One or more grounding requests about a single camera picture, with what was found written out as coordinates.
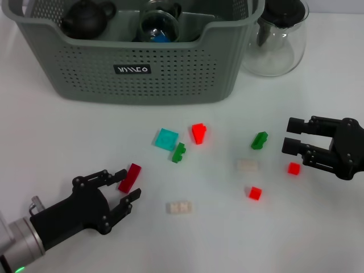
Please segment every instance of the basket label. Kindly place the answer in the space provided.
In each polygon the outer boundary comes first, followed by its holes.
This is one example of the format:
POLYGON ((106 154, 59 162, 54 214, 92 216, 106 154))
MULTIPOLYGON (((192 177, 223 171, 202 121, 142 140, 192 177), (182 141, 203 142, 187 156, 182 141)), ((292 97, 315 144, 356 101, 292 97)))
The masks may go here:
POLYGON ((149 64, 114 64, 116 74, 151 74, 149 64))

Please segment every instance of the glass pitcher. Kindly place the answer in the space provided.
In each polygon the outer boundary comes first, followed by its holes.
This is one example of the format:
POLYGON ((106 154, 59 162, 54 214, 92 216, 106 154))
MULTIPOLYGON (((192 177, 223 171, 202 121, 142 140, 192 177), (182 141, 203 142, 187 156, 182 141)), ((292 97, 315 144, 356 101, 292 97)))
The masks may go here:
POLYGON ((243 66, 261 76, 280 76, 293 70, 305 51, 304 21, 308 14, 304 0, 266 0, 262 16, 254 24, 243 66))

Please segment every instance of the green indicator light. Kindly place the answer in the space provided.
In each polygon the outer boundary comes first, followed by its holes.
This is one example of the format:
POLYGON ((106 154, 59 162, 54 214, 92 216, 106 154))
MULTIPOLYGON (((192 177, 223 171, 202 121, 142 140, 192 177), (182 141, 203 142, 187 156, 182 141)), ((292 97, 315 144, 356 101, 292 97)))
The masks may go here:
POLYGON ((18 270, 16 270, 15 273, 19 273, 19 272, 23 271, 24 269, 25 269, 25 266, 23 266, 23 267, 19 268, 18 270))

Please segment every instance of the cyan cube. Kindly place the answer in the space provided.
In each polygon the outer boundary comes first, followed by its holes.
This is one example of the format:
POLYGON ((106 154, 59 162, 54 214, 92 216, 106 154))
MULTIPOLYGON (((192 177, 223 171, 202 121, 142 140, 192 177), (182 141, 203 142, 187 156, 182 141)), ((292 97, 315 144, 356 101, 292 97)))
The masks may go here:
POLYGON ((178 133, 162 128, 159 132, 157 140, 155 141, 155 146, 167 151, 173 151, 176 147, 177 139, 178 133))

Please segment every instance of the gray plastic basket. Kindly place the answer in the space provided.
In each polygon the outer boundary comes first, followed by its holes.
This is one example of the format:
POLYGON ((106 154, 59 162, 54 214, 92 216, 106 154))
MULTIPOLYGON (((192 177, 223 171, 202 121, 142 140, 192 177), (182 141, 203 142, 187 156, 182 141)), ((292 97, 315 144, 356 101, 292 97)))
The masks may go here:
POLYGON ((114 0, 119 12, 97 40, 71 39, 59 28, 76 1, 34 0, 25 15, 22 2, 3 0, 3 12, 16 21, 61 96, 139 105, 216 102, 230 95, 264 8, 264 0, 180 0, 181 39, 195 30, 202 33, 196 41, 132 43, 120 41, 133 39, 146 0, 114 0), (151 73, 117 74, 115 65, 149 65, 151 73))

